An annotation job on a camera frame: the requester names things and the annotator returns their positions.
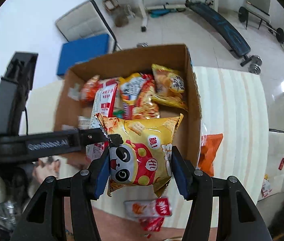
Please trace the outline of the yellow chip bag in box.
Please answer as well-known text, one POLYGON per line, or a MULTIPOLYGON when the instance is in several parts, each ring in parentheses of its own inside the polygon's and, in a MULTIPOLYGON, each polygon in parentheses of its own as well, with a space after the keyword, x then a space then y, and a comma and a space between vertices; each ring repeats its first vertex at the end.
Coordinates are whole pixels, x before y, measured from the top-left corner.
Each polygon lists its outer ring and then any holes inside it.
POLYGON ((181 72, 158 64, 152 64, 152 71, 156 83, 156 92, 152 96, 152 101, 188 110, 184 100, 185 85, 181 72))

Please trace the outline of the black sit-up bench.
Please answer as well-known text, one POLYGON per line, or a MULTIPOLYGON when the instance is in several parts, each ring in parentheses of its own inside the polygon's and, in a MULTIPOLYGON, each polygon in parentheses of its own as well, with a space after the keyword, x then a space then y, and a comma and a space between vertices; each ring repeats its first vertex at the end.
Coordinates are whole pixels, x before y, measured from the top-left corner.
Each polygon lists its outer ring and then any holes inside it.
POLYGON ((230 51, 234 52, 238 58, 243 57, 243 61, 240 65, 246 65, 252 60, 252 56, 249 56, 251 51, 249 44, 237 29, 222 15, 209 7, 206 1, 207 0, 203 3, 186 0, 185 6, 204 18, 224 38, 231 48, 230 51))

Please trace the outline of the yellow panda snack bag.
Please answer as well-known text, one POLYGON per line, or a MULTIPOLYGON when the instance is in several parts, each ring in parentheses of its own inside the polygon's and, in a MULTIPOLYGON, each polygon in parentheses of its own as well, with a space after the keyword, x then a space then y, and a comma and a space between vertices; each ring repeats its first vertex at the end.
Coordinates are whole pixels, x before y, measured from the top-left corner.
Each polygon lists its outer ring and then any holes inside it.
POLYGON ((122 143, 109 149, 108 195, 132 186, 152 186, 161 197, 170 182, 173 138, 184 117, 124 120, 95 115, 107 135, 118 134, 122 143))

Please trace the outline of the orange panda snack bag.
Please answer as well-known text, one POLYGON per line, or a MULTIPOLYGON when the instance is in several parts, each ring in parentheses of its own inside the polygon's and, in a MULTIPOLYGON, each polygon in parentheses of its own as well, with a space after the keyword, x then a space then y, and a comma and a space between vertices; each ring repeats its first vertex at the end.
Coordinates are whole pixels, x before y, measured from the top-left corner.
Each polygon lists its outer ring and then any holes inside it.
POLYGON ((99 89, 99 75, 95 75, 90 78, 85 85, 83 85, 80 94, 80 101, 82 103, 88 103, 95 99, 95 95, 99 89))

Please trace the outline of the orange chip bag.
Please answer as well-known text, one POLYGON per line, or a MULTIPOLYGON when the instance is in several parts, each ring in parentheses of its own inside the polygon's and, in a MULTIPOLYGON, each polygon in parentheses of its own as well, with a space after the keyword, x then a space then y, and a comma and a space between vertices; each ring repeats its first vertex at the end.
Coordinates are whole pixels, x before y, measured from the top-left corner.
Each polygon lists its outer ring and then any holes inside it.
POLYGON ((198 161, 198 167, 200 170, 208 174, 209 176, 214 176, 214 165, 213 162, 216 157, 216 153, 220 144, 223 140, 223 134, 209 134, 202 136, 201 138, 201 149, 198 161))

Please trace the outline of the small red packet on chair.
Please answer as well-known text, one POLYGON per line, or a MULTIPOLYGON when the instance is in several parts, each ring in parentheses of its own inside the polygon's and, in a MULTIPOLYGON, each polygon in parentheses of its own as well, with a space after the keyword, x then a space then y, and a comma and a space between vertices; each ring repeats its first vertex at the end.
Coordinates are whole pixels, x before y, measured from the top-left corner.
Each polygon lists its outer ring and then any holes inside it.
POLYGON ((284 166, 284 158, 281 159, 281 162, 280 162, 280 164, 279 164, 278 169, 279 169, 279 170, 282 170, 282 169, 283 169, 283 166, 284 166))

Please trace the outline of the red white fish snack packet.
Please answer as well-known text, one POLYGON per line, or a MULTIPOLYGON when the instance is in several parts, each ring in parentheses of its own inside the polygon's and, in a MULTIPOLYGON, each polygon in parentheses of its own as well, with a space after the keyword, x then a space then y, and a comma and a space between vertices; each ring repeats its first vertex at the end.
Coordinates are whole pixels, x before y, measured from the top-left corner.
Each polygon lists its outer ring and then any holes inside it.
POLYGON ((130 200, 124 202, 126 214, 131 218, 158 218, 172 215, 167 197, 153 200, 130 200))

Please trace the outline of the striped cat table cloth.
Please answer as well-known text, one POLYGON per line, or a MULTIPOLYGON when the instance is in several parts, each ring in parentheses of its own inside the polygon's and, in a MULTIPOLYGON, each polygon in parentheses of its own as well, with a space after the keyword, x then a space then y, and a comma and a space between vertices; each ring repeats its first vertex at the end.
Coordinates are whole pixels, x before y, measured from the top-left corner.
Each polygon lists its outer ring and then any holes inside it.
MULTIPOLYGON (((223 140, 214 159, 214 176, 239 179, 257 204, 265 176, 269 146, 269 122, 266 100, 260 76, 248 72, 223 68, 194 66, 201 100, 202 123, 207 134, 223 133, 223 140)), ((64 82, 55 81, 30 92, 27 101, 28 132, 51 132, 55 111, 64 82)), ((172 216, 164 220, 163 227, 186 227, 191 201, 178 193, 174 179, 166 189, 172 216)), ((124 187, 109 197, 103 194, 92 201, 94 209, 113 218, 129 219, 124 210, 126 200, 155 198, 152 187, 124 187)))

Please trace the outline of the grey folding chair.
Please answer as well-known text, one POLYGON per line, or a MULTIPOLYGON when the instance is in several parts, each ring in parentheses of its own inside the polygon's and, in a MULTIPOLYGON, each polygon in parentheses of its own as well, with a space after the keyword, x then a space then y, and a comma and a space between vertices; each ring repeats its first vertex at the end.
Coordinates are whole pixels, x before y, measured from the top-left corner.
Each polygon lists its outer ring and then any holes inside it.
POLYGON ((244 0, 243 3, 243 7, 248 13, 260 19, 259 26, 261 26, 262 22, 265 22, 267 25, 271 23, 270 5, 271 0, 244 0))

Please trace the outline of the white quilted chair left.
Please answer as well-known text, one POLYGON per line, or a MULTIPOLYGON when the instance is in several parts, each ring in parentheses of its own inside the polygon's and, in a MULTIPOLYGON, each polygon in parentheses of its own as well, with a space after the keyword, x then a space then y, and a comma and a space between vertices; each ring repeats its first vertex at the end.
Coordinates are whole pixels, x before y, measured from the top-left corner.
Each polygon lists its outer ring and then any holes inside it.
POLYGON ((94 0, 85 1, 74 7, 58 18, 55 26, 68 42, 108 34, 108 53, 121 50, 111 26, 94 0))

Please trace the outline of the cardboard milk box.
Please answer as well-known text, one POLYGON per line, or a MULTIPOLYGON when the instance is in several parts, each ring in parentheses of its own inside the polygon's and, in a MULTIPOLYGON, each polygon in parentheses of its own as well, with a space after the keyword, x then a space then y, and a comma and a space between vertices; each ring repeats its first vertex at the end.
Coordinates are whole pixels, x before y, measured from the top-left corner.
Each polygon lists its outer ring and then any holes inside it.
POLYGON ((81 99, 82 87, 98 78, 92 99, 98 111, 125 119, 150 119, 182 114, 173 140, 184 159, 198 163, 201 145, 201 103, 189 50, 184 44, 132 48, 76 64, 65 74, 55 114, 54 130, 78 126, 90 117, 92 102, 81 99))

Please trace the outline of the red white long packet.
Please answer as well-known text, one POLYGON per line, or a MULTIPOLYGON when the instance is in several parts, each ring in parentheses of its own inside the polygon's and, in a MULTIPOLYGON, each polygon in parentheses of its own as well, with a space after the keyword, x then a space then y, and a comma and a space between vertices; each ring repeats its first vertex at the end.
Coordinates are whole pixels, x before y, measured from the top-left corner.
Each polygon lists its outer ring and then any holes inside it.
MULTIPOLYGON (((96 114, 100 113, 106 117, 113 116, 115 98, 117 91, 117 81, 115 79, 102 81, 99 85, 98 91, 95 94, 93 108, 91 112, 91 119, 89 128, 100 128, 96 114)), ((91 160, 101 157, 105 148, 108 146, 107 142, 95 143, 86 147, 86 156, 91 160)))

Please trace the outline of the blue mat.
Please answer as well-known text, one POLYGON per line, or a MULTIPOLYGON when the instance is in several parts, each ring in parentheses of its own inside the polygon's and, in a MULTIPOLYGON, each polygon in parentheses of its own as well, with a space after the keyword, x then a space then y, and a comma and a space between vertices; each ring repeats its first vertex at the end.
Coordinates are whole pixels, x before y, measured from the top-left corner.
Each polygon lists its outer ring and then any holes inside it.
POLYGON ((67 42, 62 46, 56 75, 63 76, 75 64, 107 54, 108 49, 108 34, 67 42))

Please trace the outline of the chrome dumbbell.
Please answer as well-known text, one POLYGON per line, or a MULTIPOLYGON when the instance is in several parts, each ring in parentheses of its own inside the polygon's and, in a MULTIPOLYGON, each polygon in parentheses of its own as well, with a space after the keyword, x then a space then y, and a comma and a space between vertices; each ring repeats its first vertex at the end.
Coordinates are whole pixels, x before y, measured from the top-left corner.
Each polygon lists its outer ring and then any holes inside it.
POLYGON ((252 74, 260 75, 262 63, 263 61, 258 55, 253 55, 251 57, 248 71, 252 74))

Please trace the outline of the yellow Korean noodle bag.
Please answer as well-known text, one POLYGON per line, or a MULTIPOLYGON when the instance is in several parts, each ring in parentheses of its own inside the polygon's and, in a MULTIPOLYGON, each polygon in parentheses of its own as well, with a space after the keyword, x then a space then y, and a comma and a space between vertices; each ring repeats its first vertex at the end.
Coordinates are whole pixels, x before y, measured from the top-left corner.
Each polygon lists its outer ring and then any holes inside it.
POLYGON ((118 80, 124 119, 160 118, 159 107, 152 101, 156 84, 151 74, 133 73, 127 78, 120 77, 118 80))

